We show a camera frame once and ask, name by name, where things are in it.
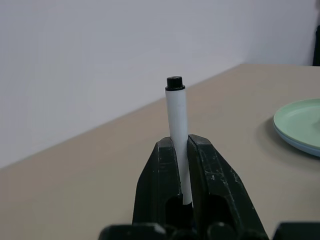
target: white marker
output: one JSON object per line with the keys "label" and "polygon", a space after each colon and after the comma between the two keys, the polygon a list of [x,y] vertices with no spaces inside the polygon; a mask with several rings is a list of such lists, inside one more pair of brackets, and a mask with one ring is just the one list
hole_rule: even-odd
{"label": "white marker", "polygon": [[173,142],[178,163],[183,204],[192,202],[189,162],[188,162],[188,117],[186,87],[181,76],[166,79],[166,107],[168,112],[170,138]]}

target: plate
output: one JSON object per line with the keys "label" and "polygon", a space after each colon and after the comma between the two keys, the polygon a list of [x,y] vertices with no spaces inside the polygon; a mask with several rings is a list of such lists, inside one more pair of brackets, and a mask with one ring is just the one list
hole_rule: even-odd
{"label": "plate", "polygon": [[307,154],[311,154],[311,155],[320,157],[320,149],[318,149],[316,147],[311,147],[311,146],[308,146],[308,145],[304,145],[304,144],[302,144],[300,142],[292,140],[291,138],[285,136],[281,131],[279,131],[279,129],[275,125],[274,125],[274,129],[283,140],[285,140],[288,144],[292,145],[296,149],[304,151]]}
{"label": "plate", "polygon": [[273,122],[287,138],[320,150],[320,98],[283,106],[275,113]]}

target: black object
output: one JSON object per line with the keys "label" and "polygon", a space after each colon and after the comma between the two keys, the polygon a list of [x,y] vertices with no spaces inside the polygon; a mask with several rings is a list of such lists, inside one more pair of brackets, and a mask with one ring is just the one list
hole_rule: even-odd
{"label": "black object", "polygon": [[[175,149],[165,137],[138,180],[132,225],[109,226],[99,240],[268,240],[239,176],[209,140],[190,135],[187,147],[193,207],[182,204]],[[282,223],[273,238],[302,239],[320,240],[320,223]]]}
{"label": "black object", "polygon": [[317,27],[315,32],[315,46],[312,66],[320,66],[320,26]]}
{"label": "black object", "polygon": [[182,83],[182,76],[170,76],[166,79],[166,88],[167,91],[178,91],[185,89],[186,86]]}

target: black marker cap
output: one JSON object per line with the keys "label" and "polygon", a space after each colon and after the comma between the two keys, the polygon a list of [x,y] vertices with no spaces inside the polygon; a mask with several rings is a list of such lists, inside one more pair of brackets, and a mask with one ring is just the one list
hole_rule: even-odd
{"label": "black marker cap", "polygon": [[182,76],[170,76],[166,79],[166,91],[178,91],[185,88],[185,85],[182,84]]}

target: beige table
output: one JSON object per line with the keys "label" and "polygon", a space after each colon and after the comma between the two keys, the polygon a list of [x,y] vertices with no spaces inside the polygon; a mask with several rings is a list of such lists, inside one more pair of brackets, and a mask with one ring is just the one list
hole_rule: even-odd
{"label": "beige table", "polygon": [[[272,126],[278,108],[319,89],[319,67],[244,64],[187,90],[190,133],[237,171],[270,236],[280,221],[320,221],[320,160]],[[96,240],[130,223],[138,177],[168,135],[162,99],[0,170],[0,239]]]}

